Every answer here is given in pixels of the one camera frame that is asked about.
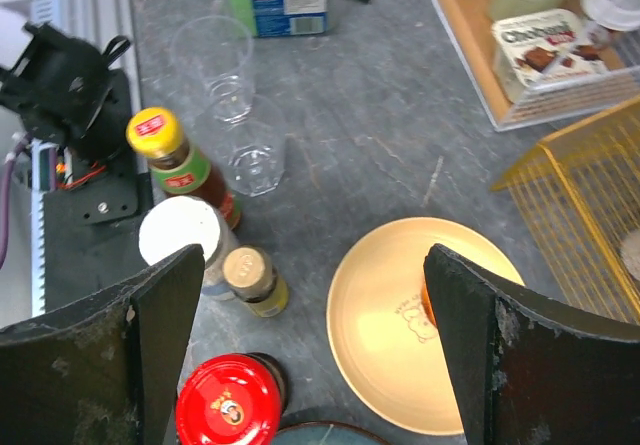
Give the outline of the orange fried chicken piece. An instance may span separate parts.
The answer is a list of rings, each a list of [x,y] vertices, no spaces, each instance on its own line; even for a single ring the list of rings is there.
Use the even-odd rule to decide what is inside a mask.
[[[427,283],[426,280],[423,281],[423,285],[422,285],[422,289],[421,289],[421,302],[422,302],[423,308],[425,310],[425,314],[427,316],[427,319],[429,320],[429,322],[434,327],[437,327],[435,315],[434,315],[432,304],[431,304],[431,300],[430,300],[430,297],[429,297],[428,283]]]

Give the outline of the yellow cap sauce bottle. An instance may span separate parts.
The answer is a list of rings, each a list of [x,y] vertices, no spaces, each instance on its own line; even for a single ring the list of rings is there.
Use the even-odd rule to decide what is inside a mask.
[[[126,138],[146,158],[152,176],[168,196],[200,198],[216,208],[230,228],[238,226],[241,210],[221,169],[187,136],[171,110],[139,111],[129,120]]]

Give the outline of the clear plastic cup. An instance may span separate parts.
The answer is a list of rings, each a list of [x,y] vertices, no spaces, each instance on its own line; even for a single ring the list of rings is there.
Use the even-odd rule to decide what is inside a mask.
[[[264,95],[233,121],[214,121],[213,150],[231,188],[256,197],[277,188],[285,171],[286,120]]]
[[[224,15],[191,20],[170,42],[171,64],[181,95],[199,115],[234,123],[251,110],[255,93],[253,36],[245,25]]]

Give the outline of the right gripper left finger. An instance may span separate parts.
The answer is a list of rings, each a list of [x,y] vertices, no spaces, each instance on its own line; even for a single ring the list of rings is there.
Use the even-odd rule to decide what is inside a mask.
[[[161,444],[204,272],[188,245],[1,331],[4,444]]]

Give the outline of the silver lid spice jar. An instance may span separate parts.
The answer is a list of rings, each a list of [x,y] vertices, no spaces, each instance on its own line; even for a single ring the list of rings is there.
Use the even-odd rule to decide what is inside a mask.
[[[239,242],[217,209],[196,197],[171,197],[154,206],[140,225],[138,248],[149,265],[191,244],[203,250],[202,293],[217,301],[233,299],[223,264]]]

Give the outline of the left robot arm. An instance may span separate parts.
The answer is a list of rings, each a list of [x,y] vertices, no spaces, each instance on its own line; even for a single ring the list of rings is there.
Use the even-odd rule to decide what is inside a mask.
[[[32,137],[70,149],[88,163],[127,147],[129,83],[112,65],[132,45],[124,35],[104,50],[46,24],[26,22],[31,40],[11,68],[1,69],[1,106],[18,114]]]

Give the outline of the tall clear jar silver lid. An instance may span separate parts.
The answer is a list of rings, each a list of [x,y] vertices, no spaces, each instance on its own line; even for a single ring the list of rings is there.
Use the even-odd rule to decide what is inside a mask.
[[[640,280],[640,230],[630,232],[621,242],[620,256],[629,274]]]

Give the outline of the blue green sponge pack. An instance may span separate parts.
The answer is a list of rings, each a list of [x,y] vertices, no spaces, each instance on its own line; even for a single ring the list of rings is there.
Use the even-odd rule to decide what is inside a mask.
[[[257,38],[324,34],[329,0],[228,0],[230,11]]]

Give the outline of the small yellow spice bottle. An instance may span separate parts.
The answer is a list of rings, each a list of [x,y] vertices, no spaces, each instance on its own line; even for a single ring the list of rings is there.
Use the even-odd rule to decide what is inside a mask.
[[[261,318],[281,313],[289,289],[271,258],[261,249],[242,246],[226,257],[223,275],[234,295]]]

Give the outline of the beige round plate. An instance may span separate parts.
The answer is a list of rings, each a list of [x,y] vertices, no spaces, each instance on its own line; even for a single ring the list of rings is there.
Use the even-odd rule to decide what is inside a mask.
[[[342,376],[372,411],[412,432],[450,436],[463,425],[438,332],[422,304],[423,264],[436,243],[522,281],[509,258],[474,230],[440,218],[405,218],[372,230],[344,256],[326,320]]]

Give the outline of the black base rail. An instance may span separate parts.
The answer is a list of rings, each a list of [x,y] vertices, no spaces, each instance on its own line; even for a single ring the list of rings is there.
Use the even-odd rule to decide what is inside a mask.
[[[83,136],[36,115],[33,137],[32,313],[50,312],[137,273],[134,235],[153,203],[150,175],[128,145],[129,80],[110,74],[103,109]]]

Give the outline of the white lid container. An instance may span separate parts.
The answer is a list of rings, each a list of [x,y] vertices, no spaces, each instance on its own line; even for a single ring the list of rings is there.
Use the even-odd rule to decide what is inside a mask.
[[[580,0],[582,11],[598,25],[613,31],[639,28],[639,0]]]

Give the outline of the chobani yogurt tub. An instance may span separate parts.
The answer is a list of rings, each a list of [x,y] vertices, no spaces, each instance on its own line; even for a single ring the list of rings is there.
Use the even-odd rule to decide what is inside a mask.
[[[599,51],[582,34],[573,12],[556,8],[493,23],[493,72],[511,103],[532,84],[556,82],[607,71]]]

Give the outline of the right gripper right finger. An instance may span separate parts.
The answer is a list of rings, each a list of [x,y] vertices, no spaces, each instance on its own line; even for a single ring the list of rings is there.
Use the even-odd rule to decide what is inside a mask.
[[[470,444],[636,444],[639,328],[436,244],[427,293]]]

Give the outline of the blue ceramic plate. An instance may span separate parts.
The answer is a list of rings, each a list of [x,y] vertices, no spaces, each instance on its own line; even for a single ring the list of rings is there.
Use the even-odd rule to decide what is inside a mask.
[[[387,445],[388,442],[361,428],[341,422],[303,422],[282,428],[272,445]]]

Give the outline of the red lid sauce jar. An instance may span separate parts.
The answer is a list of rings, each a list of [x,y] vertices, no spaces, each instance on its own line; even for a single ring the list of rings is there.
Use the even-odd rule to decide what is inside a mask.
[[[290,397],[288,374],[262,352],[214,357],[188,377],[175,410],[182,444],[272,442]]]

